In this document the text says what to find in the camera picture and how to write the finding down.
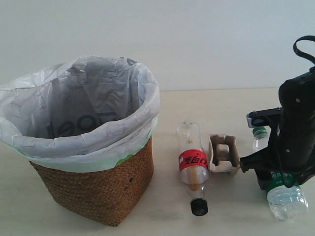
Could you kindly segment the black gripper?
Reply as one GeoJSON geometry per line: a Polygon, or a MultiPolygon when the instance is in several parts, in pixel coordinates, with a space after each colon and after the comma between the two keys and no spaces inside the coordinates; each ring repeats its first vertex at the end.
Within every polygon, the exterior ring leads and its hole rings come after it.
{"type": "Polygon", "coordinates": [[[315,176],[315,158],[311,157],[315,145],[315,72],[286,80],[279,88],[279,101],[283,110],[280,132],[273,139],[272,165],[267,149],[241,157],[239,162],[243,173],[256,170],[263,191],[300,186],[315,176]]]}

